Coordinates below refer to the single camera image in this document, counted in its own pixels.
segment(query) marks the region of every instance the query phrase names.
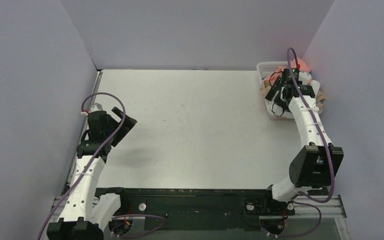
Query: cable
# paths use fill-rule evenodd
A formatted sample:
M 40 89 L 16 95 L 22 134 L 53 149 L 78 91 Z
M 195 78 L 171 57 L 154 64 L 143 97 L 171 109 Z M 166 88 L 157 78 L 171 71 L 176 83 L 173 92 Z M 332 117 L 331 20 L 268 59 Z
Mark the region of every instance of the cable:
M 46 226 L 48 225 L 48 222 L 49 220 L 51 219 L 52 215 L 55 213 L 55 211 L 57 210 L 57 208 L 61 205 L 61 203 L 69 196 L 69 194 L 73 191 L 73 189 L 76 188 L 76 186 L 80 183 L 80 181 L 82 180 L 84 174 L 86 173 L 86 171 L 88 171 L 89 167 L 91 166 L 92 162 L 94 161 L 94 159 L 97 157 L 98 153 L 101 151 L 101 149 L 111 140 L 114 138 L 114 136 L 116 135 L 116 133 L 122 128 L 122 125 L 123 123 L 125 122 L 126 120 L 126 109 L 125 109 L 125 106 L 123 105 L 122 101 L 112 95 L 111 93 L 108 93 L 108 92 L 97 92 L 97 93 L 94 93 L 94 94 L 91 94 L 89 96 L 87 96 L 83 102 L 81 103 L 81 109 L 83 111 L 83 107 L 86 103 L 86 101 L 88 99 L 90 99 L 91 97 L 95 96 L 95 95 L 108 95 L 110 97 L 113 97 L 115 100 L 117 100 L 117 102 L 121 105 L 121 108 L 123 109 L 123 116 L 121 118 L 121 121 L 120 121 L 120 124 L 118 125 L 118 127 L 114 130 L 113 133 L 111 133 L 111 135 L 108 136 L 107 139 L 105 139 L 105 141 L 103 141 L 103 143 L 98 147 L 98 149 L 95 151 L 95 153 L 93 153 L 92 157 L 90 158 L 89 162 L 86 164 L 86 166 L 84 167 L 83 171 L 81 172 L 82 174 L 80 174 L 80 176 L 77 178 L 77 180 L 73 183 L 73 185 L 67 190 L 67 192 L 62 195 L 61 199 L 59 199 L 59 201 L 56 203 L 56 205 L 51 209 L 50 213 L 48 214 L 48 216 L 45 218 L 45 221 L 44 223 L 42 224 L 42 226 L 40 227 L 40 231 L 39 231 L 39 234 L 37 236 L 37 240 L 41 240 L 41 237 L 42 237 L 42 234 L 44 233 L 45 231 L 45 228 Z
M 270 75 L 270 77 L 268 78 L 268 84 L 270 85 L 271 88 L 273 88 L 273 85 L 272 85 L 272 83 L 271 83 L 273 75 L 274 75 L 274 74 L 280 74 L 281 72 L 282 72 L 282 71 L 275 71 L 275 72 L 273 72 L 273 73 Z
M 133 236 L 124 236 L 124 235 L 116 235 L 115 234 L 115 231 L 117 230 L 117 228 L 121 227 L 124 225 L 124 223 L 122 224 L 119 224 L 115 227 L 113 227 L 111 229 L 111 234 L 112 235 L 116 235 L 117 237 L 121 238 L 121 239 L 135 239 L 135 238 L 140 238 L 140 237 L 143 237 L 145 235 L 148 235 L 150 233 L 153 233 L 159 229 L 161 229 L 162 227 L 164 227 L 166 224 L 167 224 L 167 219 L 162 217 L 162 216 L 157 216 L 157 215 L 149 215 L 149 214 L 125 214 L 125 215 L 120 215 L 120 216 L 113 216 L 111 219 L 112 220 L 117 220 L 117 219 L 121 219 L 121 218 L 125 218 L 125 217 L 145 217 L 145 218 L 154 218 L 154 219 L 159 219 L 159 220 L 163 220 L 164 222 L 157 226 L 156 228 L 154 229 L 151 229 L 149 231 L 146 231 L 146 232 L 143 232 L 143 233 L 140 233 L 138 235 L 133 235 Z
M 127 215 L 131 214 L 131 213 L 132 213 L 132 210 L 133 210 L 133 205 L 130 205 L 130 209 L 128 210 Z M 124 218 L 124 222 L 125 222 L 127 225 L 130 226 L 130 222 L 128 222 L 128 221 L 126 220 L 126 218 Z
M 322 212 L 320 211 L 320 209 L 313 205 L 313 204 L 309 204 L 309 203 L 303 203 L 303 202 L 296 202 L 296 201 L 292 201 L 294 204 L 298 204 L 298 205 L 304 205 L 304 206 L 309 206 L 309 207 L 313 207 L 317 210 L 318 212 L 318 221 L 316 223 L 316 225 L 308 230 L 308 231 L 305 231 L 303 233 L 299 233 L 299 234 L 282 234 L 282 235 L 276 235 L 276 234 L 273 234 L 273 233 L 270 233 L 269 231 L 267 231 L 267 229 L 265 229 L 264 227 L 262 227 L 268 235 L 272 236 L 272 237 L 276 237 L 276 238 L 296 238 L 296 237 L 302 237 L 302 236 L 305 236 L 307 234 L 310 234 L 312 232 L 314 232 L 320 225 L 320 223 L 322 222 Z
M 271 112 L 273 113 L 273 115 L 275 115 L 276 117 L 282 117 L 282 116 L 284 115 L 284 113 L 285 113 L 285 109 L 284 109 L 284 107 L 281 106 L 281 108 L 282 108 L 282 114 L 280 114 L 280 115 L 276 115 L 275 111 L 273 110 L 273 107 L 274 107 L 274 106 L 275 106 L 275 102 L 273 101 L 273 105 L 271 105 Z
M 298 66 L 298 60 L 297 60 L 297 54 L 295 53 L 295 50 L 292 48 L 292 47 L 289 47 L 287 49 L 287 52 L 286 52 L 286 55 L 287 55 L 287 66 L 289 68 L 289 73 L 290 73 L 290 76 L 292 77 L 292 81 L 293 81 L 293 85 L 295 86 L 295 89 L 296 91 L 298 92 L 299 94 L 299 97 L 301 98 L 302 102 L 304 103 L 305 107 L 307 109 L 310 108 L 309 104 L 307 103 L 306 99 L 304 98 L 303 96 L 303 93 L 301 92 L 300 88 L 298 87 L 298 83 L 297 83 L 297 80 L 295 79 L 295 76 L 292 74 L 292 67 L 291 67 L 291 58 L 290 58 L 290 50 L 292 51 L 293 53 L 293 56 L 295 58 L 295 62 L 297 63 L 297 66 Z M 317 129 L 317 132 L 321 138 L 321 141 L 323 142 L 323 145 L 324 145 L 324 150 L 326 151 L 326 155 L 327 155 L 327 162 L 329 164 L 329 171 L 330 171 L 330 191 L 329 191 L 329 195 L 327 196 L 326 199 L 324 200 L 318 200 L 316 198 L 313 198 L 311 197 L 310 195 L 308 195 L 307 193 L 303 192 L 303 191 L 299 191 L 298 194 L 300 195 L 303 195 L 303 196 L 306 196 L 308 199 L 314 201 L 314 202 L 317 202 L 317 203 L 321 203 L 321 204 L 324 204 L 324 203 L 327 203 L 329 202 L 329 200 L 331 200 L 332 196 L 334 195 L 334 189 L 335 189 L 335 172 L 334 172 L 334 166 L 333 166 L 333 163 L 332 163 L 332 156 L 331 156 L 331 152 L 329 150 L 329 145 L 328 143 L 326 142 L 326 138 L 322 132 L 322 129 L 320 129 L 320 126 L 317 124 L 317 118 L 316 116 L 314 115 L 314 112 L 312 110 L 308 111 L 311 115 L 311 118 L 313 120 L 313 122 L 315 123 L 315 127 Z

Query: black base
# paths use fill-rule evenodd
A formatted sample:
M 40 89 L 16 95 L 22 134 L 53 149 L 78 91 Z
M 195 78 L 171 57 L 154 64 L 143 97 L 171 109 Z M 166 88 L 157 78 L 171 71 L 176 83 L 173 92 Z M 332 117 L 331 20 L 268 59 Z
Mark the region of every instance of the black base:
M 156 189 L 156 188 L 98 188 L 96 195 L 122 193 L 132 205 L 132 214 L 150 214 L 168 219 L 164 230 L 227 230 L 244 229 L 260 231 L 259 216 L 279 216 L 283 211 L 291 216 L 286 203 L 273 201 L 271 191 L 266 189 Z M 144 211 L 139 204 L 146 204 Z M 253 204 L 253 210 L 246 206 Z M 126 213 L 126 207 L 114 215 Z M 147 218 L 145 230 L 151 230 L 161 221 Z

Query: white basket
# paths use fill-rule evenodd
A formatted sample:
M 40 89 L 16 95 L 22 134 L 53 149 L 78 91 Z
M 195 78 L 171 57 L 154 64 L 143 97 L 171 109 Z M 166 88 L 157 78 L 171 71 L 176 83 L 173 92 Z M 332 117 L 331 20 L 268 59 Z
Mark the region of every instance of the white basket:
M 265 61 L 265 62 L 260 62 L 257 64 L 257 73 L 259 77 L 259 84 L 261 85 L 263 82 L 263 79 L 267 77 L 269 74 L 272 74 L 274 71 L 278 69 L 279 66 L 283 66 L 285 68 L 288 67 L 288 62 L 287 61 Z M 270 120 L 288 120 L 288 119 L 294 119 L 294 116 L 290 112 L 284 112 L 283 116 L 275 116 L 272 113 L 272 106 L 273 102 L 269 101 L 264 98 L 264 103 L 265 103 L 265 108 L 267 109 L 267 115 L 268 119 Z M 276 111 L 276 109 L 282 109 L 278 105 L 274 105 L 273 109 Z

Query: screw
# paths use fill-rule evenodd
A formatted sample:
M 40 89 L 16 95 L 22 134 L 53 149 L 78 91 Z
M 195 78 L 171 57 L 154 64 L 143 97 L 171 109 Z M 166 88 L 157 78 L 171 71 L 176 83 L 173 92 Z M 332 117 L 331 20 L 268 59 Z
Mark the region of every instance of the screw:
M 247 204 L 247 205 L 246 205 L 246 209 L 247 209 L 248 211 L 252 211 L 252 210 L 254 210 L 254 205 L 252 205 L 252 204 Z
M 139 211 L 145 211 L 145 209 L 147 209 L 147 205 L 145 203 L 141 203 L 139 204 Z

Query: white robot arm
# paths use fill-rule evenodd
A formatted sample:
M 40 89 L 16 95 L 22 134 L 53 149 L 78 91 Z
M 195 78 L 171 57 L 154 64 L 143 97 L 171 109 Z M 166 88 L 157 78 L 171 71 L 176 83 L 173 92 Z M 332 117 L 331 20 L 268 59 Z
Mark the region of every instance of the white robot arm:
M 298 81 L 299 69 L 295 68 L 293 71 Z M 289 175 L 271 187 L 272 198 L 279 202 L 289 202 L 298 192 L 305 193 L 331 184 L 326 150 L 316 125 L 329 145 L 335 175 L 343 158 L 342 148 L 332 144 L 322 125 L 312 86 L 303 85 L 301 81 L 298 81 L 298 86 L 309 107 L 306 107 L 296 91 L 288 69 L 283 70 L 282 77 L 276 80 L 270 90 L 271 94 L 268 94 L 268 100 L 274 101 L 284 111 L 293 115 L 302 146 L 302 150 L 289 166 Z

